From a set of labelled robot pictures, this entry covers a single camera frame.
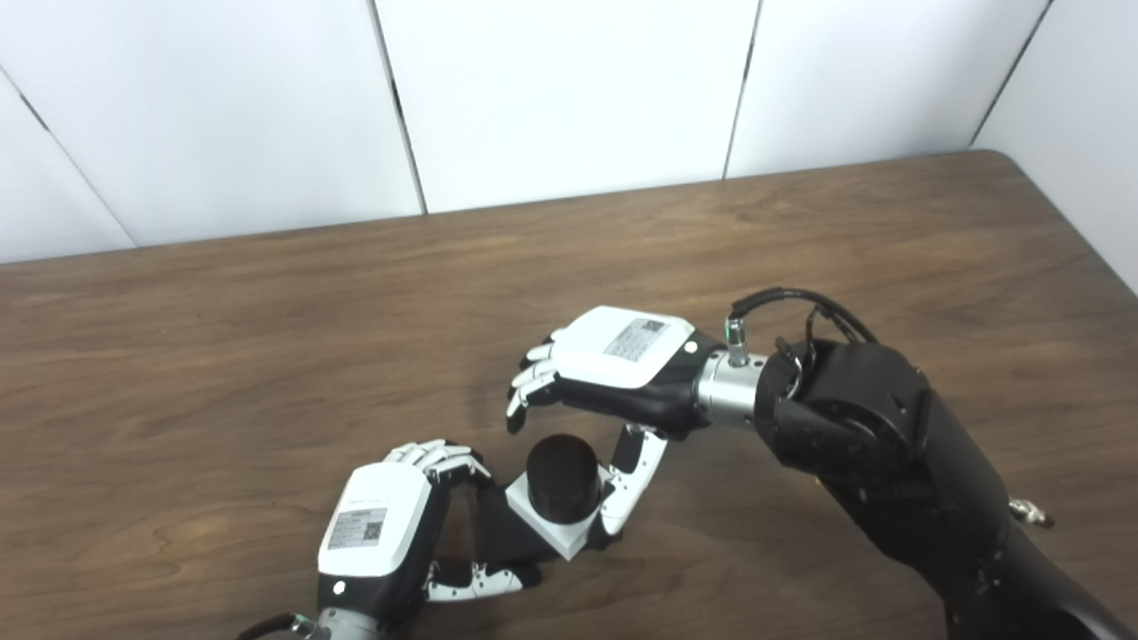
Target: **panel seam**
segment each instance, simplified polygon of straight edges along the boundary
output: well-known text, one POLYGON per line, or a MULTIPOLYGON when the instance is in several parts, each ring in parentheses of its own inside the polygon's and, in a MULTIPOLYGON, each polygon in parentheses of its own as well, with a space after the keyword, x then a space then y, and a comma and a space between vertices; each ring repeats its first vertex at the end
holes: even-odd
POLYGON ((371 26, 376 34, 376 46, 379 48, 380 64, 387 73, 388 87, 391 90, 391 99, 395 101, 395 117, 399 123, 399 136, 403 138, 403 149, 407 155, 407 164, 411 167, 411 181, 414 183, 415 197, 419 199, 419 214, 427 215, 427 196, 423 192, 422 179, 419 177, 419 163, 415 161, 415 151, 411 146, 411 132, 407 130, 407 120, 403 114, 403 101, 399 99, 399 89, 395 83, 395 69, 391 68, 391 58, 387 51, 387 39, 384 38, 384 26, 379 20, 379 7, 376 0, 363 0, 368 5, 368 13, 371 15, 371 26))
POLYGON ((40 126, 42 126, 43 130, 48 133, 48 136, 51 137, 52 142, 56 143, 56 147, 64 154, 64 157, 67 158, 67 162, 75 170, 75 173, 79 173, 79 177, 83 179, 83 183, 86 184, 86 188, 90 189, 92 194, 94 194, 96 199, 99 200, 99 204, 102 205, 102 208, 107 211, 107 214, 110 215, 110 219, 114 220, 115 224, 117 224, 118 228, 123 231, 123 235, 126 236, 126 239, 130 240, 131 245, 133 245, 134 248, 139 248, 141 245, 139 245, 138 240, 134 239, 134 236, 131 235, 130 229, 127 229, 126 225, 123 224, 123 221, 119 220, 118 215, 115 213, 115 210, 110 208, 110 204, 107 203, 107 199, 102 197, 102 194, 100 194, 99 190, 94 188, 94 183, 91 182, 91 179, 86 175, 86 173, 83 172, 83 169, 79 165, 79 163, 75 162, 75 158, 71 155, 71 151, 67 150, 67 147, 65 147, 64 143, 59 141, 59 137, 56 136, 56 132, 52 131, 50 126, 48 126, 48 123, 43 120, 43 116, 40 115, 40 112, 32 106, 32 101, 27 99, 27 96, 25 96, 23 91, 20 91, 19 85, 16 84, 16 81, 13 80, 11 75, 8 74, 8 69, 3 68, 3 65, 0 65, 0 75, 2 75, 5 80, 8 81, 8 84, 11 85, 11 88, 19 96, 19 99, 23 100, 24 106, 27 107, 27 110, 32 112, 32 115, 35 117, 36 122, 40 123, 40 126))
POLYGON ((1012 68, 1007 69, 1007 75, 1004 76, 1004 82, 1001 82, 999 89, 996 90, 996 96, 992 97, 992 101, 988 105, 988 110, 984 112, 984 117, 980 118, 980 125, 976 126, 975 133, 972 134, 972 140, 968 141, 968 148, 972 148, 976 143, 976 138, 980 138, 980 132, 983 131, 984 125, 988 124, 988 118, 992 115, 992 110, 996 109, 996 102, 999 102, 1000 97, 1004 95, 1004 90, 1007 89, 1007 83, 1015 74, 1015 69, 1020 67, 1020 60, 1023 59, 1023 55, 1028 51, 1028 47, 1031 46, 1031 41, 1036 38, 1036 32, 1039 31, 1039 25, 1044 24, 1044 18, 1047 16, 1047 11, 1050 10, 1054 1, 1055 0, 1047 0, 1047 5, 1044 6, 1044 10, 1040 11, 1039 17, 1036 18, 1036 24, 1031 27, 1031 33, 1029 33, 1028 38, 1023 41, 1023 47, 1020 47, 1020 52, 1016 54, 1015 60, 1012 63, 1012 68))
POLYGON ((723 177, 727 179, 731 167, 731 153, 735 149, 735 133, 739 130, 739 114, 743 110, 743 92, 747 90, 747 77, 751 74, 751 58, 754 56, 754 36, 759 32, 759 16, 762 15, 762 0, 754 6, 754 23, 751 25, 751 42, 747 47, 747 61, 743 63, 743 80, 739 83, 739 99, 735 101, 735 117, 731 121, 731 138, 727 139, 727 157, 723 161, 723 177))

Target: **black cylindrical object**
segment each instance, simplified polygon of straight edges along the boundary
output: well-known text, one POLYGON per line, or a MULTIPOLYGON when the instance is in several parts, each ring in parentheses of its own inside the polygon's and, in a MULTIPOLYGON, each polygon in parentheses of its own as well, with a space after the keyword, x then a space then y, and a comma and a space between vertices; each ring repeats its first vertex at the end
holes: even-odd
POLYGON ((551 523, 568 525, 587 518, 601 502, 596 453, 584 440, 551 435, 526 460, 529 503, 551 523))

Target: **white wall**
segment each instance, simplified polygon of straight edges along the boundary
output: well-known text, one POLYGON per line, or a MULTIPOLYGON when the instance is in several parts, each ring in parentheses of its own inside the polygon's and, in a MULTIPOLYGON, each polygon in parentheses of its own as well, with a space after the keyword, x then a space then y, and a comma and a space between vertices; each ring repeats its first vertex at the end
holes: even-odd
POLYGON ((727 177, 960 150, 1046 0, 764 0, 727 177))
POLYGON ((430 212, 723 175, 758 0, 377 0, 430 212))
POLYGON ((444 212, 963 149, 1045 3, 0 0, 0 66, 101 198, 19 203, 151 245, 423 212, 373 11, 444 212))
POLYGON ((976 147, 1009 155, 1138 292, 1138 2, 1055 0, 976 147))
POLYGON ((0 262, 133 246, 0 73, 0 262))
POLYGON ((366 0, 0 0, 0 65, 139 244, 421 213, 366 0))

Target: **white square base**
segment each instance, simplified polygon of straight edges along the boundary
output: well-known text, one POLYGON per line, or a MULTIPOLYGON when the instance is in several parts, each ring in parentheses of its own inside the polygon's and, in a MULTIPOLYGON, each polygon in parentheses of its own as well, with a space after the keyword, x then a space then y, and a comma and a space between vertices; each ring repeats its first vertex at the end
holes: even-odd
MULTIPOLYGON (((610 477, 609 471, 604 467, 597 466, 596 473, 601 476, 601 485, 603 486, 610 477)), ((596 514, 601 510, 597 507, 585 519, 571 525, 551 523, 537 515, 534 506, 529 503, 529 478, 526 477, 526 474, 521 474, 518 479, 513 481, 513 484, 506 487, 505 499, 510 508, 526 520, 529 528, 536 531, 542 540, 556 549, 558 553, 561 553, 561 557, 567 560, 571 560, 585 545, 588 540, 588 527, 593 525, 596 514)))

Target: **wood grain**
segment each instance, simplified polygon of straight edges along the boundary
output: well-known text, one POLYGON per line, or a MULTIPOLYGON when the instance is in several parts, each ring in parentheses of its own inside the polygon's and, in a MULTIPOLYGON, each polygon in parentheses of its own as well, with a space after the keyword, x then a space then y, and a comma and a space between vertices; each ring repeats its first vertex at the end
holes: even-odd
MULTIPOLYGON (((715 331, 751 290, 825 292, 925 369, 1037 543, 1138 626, 1138 303, 989 153, 0 268, 0 620, 26 640, 231 638, 312 612, 348 473, 447 436, 518 474, 519 356, 595 304, 715 331)), ((751 322, 756 348, 805 310, 751 322)), ((469 552, 469 495, 443 547, 469 552)), ((675 445, 604 553, 430 607, 430 638, 942 638, 939 605, 742 432, 675 445)))

